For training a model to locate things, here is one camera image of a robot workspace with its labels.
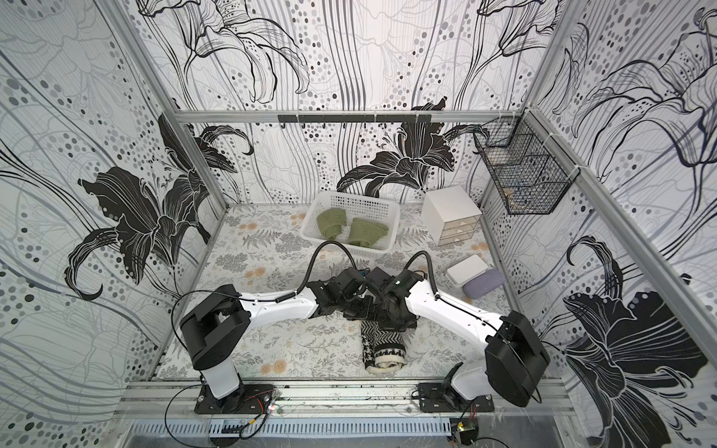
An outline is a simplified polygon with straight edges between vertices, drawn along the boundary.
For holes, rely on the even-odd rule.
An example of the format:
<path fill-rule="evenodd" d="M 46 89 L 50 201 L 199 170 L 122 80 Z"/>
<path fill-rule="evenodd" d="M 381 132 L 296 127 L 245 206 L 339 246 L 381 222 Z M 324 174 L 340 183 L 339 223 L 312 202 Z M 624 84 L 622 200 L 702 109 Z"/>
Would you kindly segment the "black white patterned scarf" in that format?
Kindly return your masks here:
<path fill-rule="evenodd" d="M 376 322 L 360 325 L 364 368 L 371 374 L 401 371 L 407 365 L 403 332 L 382 330 Z"/>

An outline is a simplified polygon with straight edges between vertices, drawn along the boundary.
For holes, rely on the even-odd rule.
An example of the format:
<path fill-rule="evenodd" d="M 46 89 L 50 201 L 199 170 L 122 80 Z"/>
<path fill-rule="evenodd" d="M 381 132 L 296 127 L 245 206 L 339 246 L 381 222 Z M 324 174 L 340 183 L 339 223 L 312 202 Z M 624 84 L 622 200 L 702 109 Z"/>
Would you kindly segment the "green knitted scarf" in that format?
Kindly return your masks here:
<path fill-rule="evenodd" d="M 347 212 L 338 207 L 326 209 L 317 216 L 317 227 L 324 240 L 335 240 L 343 232 L 346 225 Z"/>
<path fill-rule="evenodd" d="M 363 218 L 354 218 L 351 223 L 347 242 L 351 246 L 372 248 L 377 242 L 388 235 L 388 226 Z"/>

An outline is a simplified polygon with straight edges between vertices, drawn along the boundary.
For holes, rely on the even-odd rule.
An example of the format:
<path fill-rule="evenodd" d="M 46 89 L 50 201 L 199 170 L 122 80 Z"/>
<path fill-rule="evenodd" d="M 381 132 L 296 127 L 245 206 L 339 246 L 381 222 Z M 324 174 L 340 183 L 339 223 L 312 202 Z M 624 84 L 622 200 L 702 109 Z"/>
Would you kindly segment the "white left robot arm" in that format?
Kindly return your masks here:
<path fill-rule="evenodd" d="M 207 393 L 226 399 L 242 388 L 231 356 L 247 330 L 362 305 L 368 300 L 368 274 L 367 269 L 347 268 L 328 281 L 310 281 L 302 290 L 291 292 L 240 293 L 231 284 L 212 291 L 179 321 L 192 367 L 201 373 Z"/>

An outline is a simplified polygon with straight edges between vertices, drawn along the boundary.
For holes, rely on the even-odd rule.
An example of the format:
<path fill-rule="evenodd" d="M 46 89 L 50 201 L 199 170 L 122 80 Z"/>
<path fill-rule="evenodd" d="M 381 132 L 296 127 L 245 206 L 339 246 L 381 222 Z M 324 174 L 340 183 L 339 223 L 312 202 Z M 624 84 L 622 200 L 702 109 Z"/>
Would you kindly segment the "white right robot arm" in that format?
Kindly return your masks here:
<path fill-rule="evenodd" d="M 538 384 L 550 357 L 528 319 L 511 311 L 481 310 L 441 291 L 429 276 L 404 270 L 391 276 L 376 268 L 365 276 L 373 303 L 369 318 L 381 330 L 403 332 L 427 319 L 453 332 L 483 356 L 461 363 L 444 377 L 440 401 L 455 409 L 476 398 L 498 396 L 526 407 L 541 401 Z"/>

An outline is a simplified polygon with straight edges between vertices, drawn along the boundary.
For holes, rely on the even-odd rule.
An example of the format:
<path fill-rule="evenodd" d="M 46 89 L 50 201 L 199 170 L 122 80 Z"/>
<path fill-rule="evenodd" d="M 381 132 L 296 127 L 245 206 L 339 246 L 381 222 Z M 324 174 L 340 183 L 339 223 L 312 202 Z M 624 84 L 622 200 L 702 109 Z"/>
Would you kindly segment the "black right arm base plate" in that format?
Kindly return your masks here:
<path fill-rule="evenodd" d="M 416 390 L 419 408 L 426 414 L 495 411 L 494 390 L 483 364 L 459 362 L 442 381 L 419 383 Z"/>

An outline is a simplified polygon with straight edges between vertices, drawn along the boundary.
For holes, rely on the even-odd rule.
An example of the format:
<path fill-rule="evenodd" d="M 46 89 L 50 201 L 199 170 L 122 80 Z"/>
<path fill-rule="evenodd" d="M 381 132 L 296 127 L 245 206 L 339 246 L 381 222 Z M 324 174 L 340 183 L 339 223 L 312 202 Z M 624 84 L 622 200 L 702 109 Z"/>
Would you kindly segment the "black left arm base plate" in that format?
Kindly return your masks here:
<path fill-rule="evenodd" d="M 223 399 L 217 399 L 208 385 L 203 385 L 196 401 L 196 414 L 245 414 L 261 416 L 269 411 L 276 388 L 270 384 L 241 385 Z"/>

